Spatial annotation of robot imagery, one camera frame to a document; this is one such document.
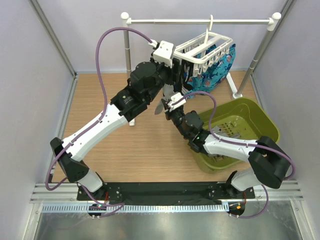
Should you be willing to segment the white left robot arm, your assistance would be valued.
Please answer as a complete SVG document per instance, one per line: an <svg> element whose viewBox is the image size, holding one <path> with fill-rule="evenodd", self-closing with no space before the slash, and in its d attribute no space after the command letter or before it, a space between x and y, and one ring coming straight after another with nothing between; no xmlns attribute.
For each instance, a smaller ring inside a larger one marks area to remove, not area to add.
<svg viewBox="0 0 320 240"><path fill-rule="evenodd" d="M126 87L93 120L63 140L52 139L51 149L66 179L81 184L94 200L104 198L105 183L84 163L84 157L110 133L144 112L165 86L176 84L180 69L177 58L172 60L172 67L153 59L139 63L127 79Z"/></svg>

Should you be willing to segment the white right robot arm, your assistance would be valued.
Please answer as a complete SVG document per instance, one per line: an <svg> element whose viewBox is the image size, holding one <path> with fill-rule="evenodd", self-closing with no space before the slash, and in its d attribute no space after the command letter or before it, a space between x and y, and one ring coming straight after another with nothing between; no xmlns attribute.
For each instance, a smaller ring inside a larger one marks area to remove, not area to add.
<svg viewBox="0 0 320 240"><path fill-rule="evenodd" d="M196 111L185 113L182 106L166 105L164 113L194 152L208 157L231 157L250 164L250 168L234 171L227 179L225 192L230 198L237 198L245 190L258 185L279 189L283 180L288 178L288 170L294 168L291 159L268 136L243 140L213 134L204 129L204 122Z"/></svg>

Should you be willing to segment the grey striped sock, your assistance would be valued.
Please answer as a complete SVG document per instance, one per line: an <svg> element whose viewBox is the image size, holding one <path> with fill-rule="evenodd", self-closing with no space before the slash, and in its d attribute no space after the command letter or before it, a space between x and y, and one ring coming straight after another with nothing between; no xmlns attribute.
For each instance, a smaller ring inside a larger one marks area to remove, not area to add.
<svg viewBox="0 0 320 240"><path fill-rule="evenodd" d="M154 114L159 115L164 110L163 101L167 102L171 99L171 96L175 94L174 86L165 84L162 88L162 98L160 99L157 107L155 108Z"/></svg>
<svg viewBox="0 0 320 240"><path fill-rule="evenodd" d="M241 134L229 125L217 125L211 128L213 133L222 137L240 139Z"/></svg>

